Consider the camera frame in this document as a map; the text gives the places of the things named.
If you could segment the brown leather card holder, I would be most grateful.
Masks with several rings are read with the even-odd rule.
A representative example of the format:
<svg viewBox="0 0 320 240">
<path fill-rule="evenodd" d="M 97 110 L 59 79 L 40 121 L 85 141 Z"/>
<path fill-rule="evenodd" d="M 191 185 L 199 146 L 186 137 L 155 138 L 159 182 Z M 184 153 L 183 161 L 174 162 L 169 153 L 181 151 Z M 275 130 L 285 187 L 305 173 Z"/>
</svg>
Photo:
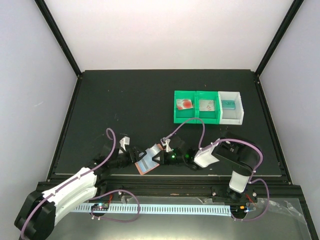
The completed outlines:
<svg viewBox="0 0 320 240">
<path fill-rule="evenodd" d="M 153 158 L 162 150 L 163 147 L 158 143 L 139 154 L 139 158 L 135 163 L 135 166 L 140 175 L 145 175 L 160 165 L 158 162 L 154 161 Z"/>
</svg>

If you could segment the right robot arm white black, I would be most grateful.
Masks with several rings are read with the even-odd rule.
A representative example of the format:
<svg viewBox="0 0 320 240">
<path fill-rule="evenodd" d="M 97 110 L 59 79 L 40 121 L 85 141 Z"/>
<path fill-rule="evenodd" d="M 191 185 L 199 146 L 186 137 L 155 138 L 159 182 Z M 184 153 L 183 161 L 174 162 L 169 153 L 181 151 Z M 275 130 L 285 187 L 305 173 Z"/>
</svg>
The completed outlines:
<svg viewBox="0 0 320 240">
<path fill-rule="evenodd" d="M 220 198 L 239 202 L 246 195 L 247 184 L 263 161 L 261 149 L 244 138 L 226 132 L 221 138 L 198 150 L 187 146 L 180 137 L 174 136 L 153 154 L 151 160 L 158 165 L 183 164 L 193 171 L 222 163 L 232 169 L 225 193 Z"/>
</svg>

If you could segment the white flower card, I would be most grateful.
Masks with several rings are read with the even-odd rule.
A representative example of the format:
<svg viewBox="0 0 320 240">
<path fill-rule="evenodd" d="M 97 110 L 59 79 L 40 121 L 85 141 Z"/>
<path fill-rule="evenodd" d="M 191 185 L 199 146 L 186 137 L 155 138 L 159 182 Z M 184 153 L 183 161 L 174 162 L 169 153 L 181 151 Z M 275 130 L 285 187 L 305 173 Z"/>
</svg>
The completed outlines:
<svg viewBox="0 0 320 240">
<path fill-rule="evenodd" d="M 199 111 L 200 112 L 214 112 L 215 101 L 212 99 L 200 99 L 199 100 Z"/>
</svg>

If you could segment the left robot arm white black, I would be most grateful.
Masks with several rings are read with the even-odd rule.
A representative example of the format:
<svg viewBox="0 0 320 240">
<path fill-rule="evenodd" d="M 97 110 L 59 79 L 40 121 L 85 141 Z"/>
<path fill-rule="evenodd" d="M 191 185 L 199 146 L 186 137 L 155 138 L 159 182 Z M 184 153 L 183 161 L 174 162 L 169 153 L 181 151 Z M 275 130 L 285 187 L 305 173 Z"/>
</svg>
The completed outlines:
<svg viewBox="0 0 320 240">
<path fill-rule="evenodd" d="M 85 201 L 103 199 L 111 169 L 135 164 L 145 152 L 135 146 L 104 146 L 76 174 L 45 191 L 33 191 L 25 199 L 14 225 L 22 240 L 45 240 L 59 221 Z"/>
</svg>

